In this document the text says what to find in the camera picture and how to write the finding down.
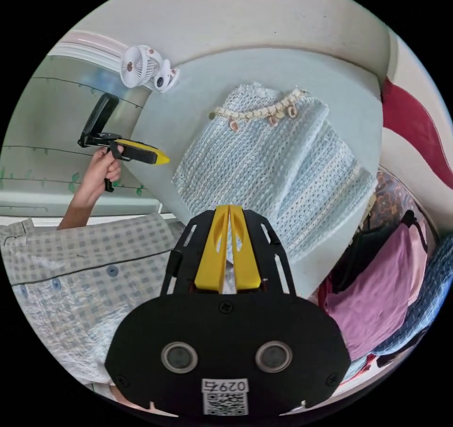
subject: hand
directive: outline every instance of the hand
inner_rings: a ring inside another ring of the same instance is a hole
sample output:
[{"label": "hand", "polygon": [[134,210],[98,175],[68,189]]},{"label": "hand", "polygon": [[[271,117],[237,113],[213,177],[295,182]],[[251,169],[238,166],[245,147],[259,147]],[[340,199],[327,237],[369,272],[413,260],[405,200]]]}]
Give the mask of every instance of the hand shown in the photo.
[{"label": "hand", "polygon": [[[121,162],[113,158],[112,152],[107,153],[107,147],[98,149],[85,172],[82,183],[75,194],[77,204],[94,206],[100,195],[105,191],[104,179],[115,182],[121,177]],[[123,147],[118,146],[120,153]]]}]

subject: pink shirt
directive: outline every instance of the pink shirt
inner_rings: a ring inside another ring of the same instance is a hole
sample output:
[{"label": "pink shirt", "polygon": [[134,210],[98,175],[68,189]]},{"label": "pink shirt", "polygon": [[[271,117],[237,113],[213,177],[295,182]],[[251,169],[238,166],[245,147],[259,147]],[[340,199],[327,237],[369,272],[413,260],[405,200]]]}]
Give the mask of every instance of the pink shirt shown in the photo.
[{"label": "pink shirt", "polygon": [[[416,226],[411,229],[419,234]],[[426,254],[420,236],[414,237],[401,223],[351,286],[326,295],[326,313],[337,322],[352,361],[367,355],[403,324],[409,298],[419,290],[419,279],[414,283],[412,277],[419,247]]]}]

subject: white surface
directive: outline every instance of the white surface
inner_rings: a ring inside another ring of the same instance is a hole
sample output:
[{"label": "white surface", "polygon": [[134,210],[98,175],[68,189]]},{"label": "white surface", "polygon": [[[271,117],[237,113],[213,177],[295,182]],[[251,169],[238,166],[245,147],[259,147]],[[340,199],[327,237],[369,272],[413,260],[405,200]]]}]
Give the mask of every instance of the white surface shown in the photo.
[{"label": "white surface", "polygon": [[[235,50],[181,66],[179,84],[164,96],[147,100],[131,139],[162,149],[170,163],[149,167],[138,161],[127,168],[183,223],[191,215],[171,178],[194,137],[238,85],[253,81],[291,91],[295,86],[330,107],[329,120],[364,167],[375,174],[381,145],[382,105],[377,78],[352,64],[301,50]],[[298,294],[308,297],[345,250],[366,203],[331,239],[293,266]]]},{"label": "white surface", "polygon": [[109,0],[74,29],[149,45],[172,66],[228,49],[301,48],[383,82],[390,54],[387,27],[352,0]]}]

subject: checkered cloth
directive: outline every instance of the checkered cloth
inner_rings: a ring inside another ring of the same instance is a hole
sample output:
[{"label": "checkered cloth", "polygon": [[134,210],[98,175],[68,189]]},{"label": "checkered cloth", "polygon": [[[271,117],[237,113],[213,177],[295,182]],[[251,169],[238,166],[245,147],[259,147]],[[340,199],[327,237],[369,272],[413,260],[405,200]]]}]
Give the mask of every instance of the checkered cloth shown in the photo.
[{"label": "checkered cloth", "polygon": [[104,361],[113,335],[129,312],[159,296],[174,230],[158,214],[49,232],[35,231],[30,219],[0,227],[20,307],[82,384],[111,382]]},{"label": "checkered cloth", "polygon": [[443,238],[431,260],[417,300],[411,304],[403,325],[379,344],[372,353],[389,355],[404,347],[416,334],[436,318],[453,280],[453,234]]}]

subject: red fabric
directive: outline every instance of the red fabric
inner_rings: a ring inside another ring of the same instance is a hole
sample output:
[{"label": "red fabric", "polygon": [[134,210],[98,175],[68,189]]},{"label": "red fabric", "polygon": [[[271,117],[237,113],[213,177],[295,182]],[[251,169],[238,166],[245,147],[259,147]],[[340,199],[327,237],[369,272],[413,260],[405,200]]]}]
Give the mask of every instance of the red fabric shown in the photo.
[{"label": "red fabric", "polygon": [[332,293],[332,277],[329,274],[319,286],[318,291],[318,306],[326,312],[326,297],[329,293]]}]

